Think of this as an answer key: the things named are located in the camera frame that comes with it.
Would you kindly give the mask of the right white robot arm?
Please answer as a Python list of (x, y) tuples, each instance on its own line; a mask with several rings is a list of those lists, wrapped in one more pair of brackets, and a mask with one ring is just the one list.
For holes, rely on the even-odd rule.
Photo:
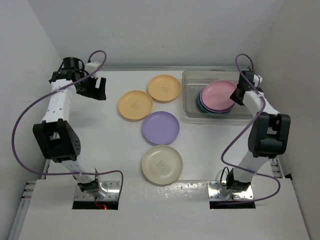
[(259, 88), (261, 81), (254, 71), (241, 71), (236, 89), (230, 96), (238, 105), (247, 107), (253, 116), (248, 151), (226, 176), (226, 189), (232, 192), (246, 191), (260, 168), (287, 149), (291, 118), (270, 105)]

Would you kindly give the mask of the pink plate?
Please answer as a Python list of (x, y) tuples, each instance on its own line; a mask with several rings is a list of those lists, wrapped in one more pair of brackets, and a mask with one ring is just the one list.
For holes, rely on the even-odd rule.
[(216, 112), (226, 111), (235, 105), (230, 99), (237, 85), (229, 80), (215, 80), (208, 84), (200, 94), (201, 103)]

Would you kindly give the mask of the teal ornate plate back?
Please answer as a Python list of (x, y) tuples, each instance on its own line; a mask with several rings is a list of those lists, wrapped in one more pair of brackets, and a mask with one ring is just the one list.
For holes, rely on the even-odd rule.
[(212, 111), (212, 110), (208, 110), (207, 108), (204, 107), (204, 105), (201, 102), (201, 94), (199, 93), (196, 97), (196, 105), (197, 108), (202, 112), (202, 113), (206, 113), (206, 114), (228, 114), (231, 109), (227, 109), (226, 111), (221, 111), (221, 112), (216, 112), (216, 111)]

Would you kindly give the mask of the cream plate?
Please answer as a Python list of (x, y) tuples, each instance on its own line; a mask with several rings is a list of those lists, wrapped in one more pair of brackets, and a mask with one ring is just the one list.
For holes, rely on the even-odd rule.
[(183, 171), (180, 153), (168, 145), (156, 145), (142, 157), (141, 170), (151, 183), (166, 186), (177, 181)]

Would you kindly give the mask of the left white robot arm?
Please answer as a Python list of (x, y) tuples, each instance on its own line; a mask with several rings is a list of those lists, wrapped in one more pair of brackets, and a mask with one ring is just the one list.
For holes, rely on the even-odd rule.
[(98, 176), (97, 170), (80, 158), (81, 142), (69, 123), (72, 99), (75, 94), (99, 101), (106, 100), (106, 79), (93, 75), (79, 84), (70, 85), (93, 73), (99, 63), (89, 60), (80, 66), (76, 57), (65, 57), (59, 70), (50, 79), (53, 95), (50, 96), (47, 111), (41, 123), (34, 124), (32, 132), (43, 156), (64, 166), (77, 182), (83, 193), (96, 199), (104, 199), (108, 186)]

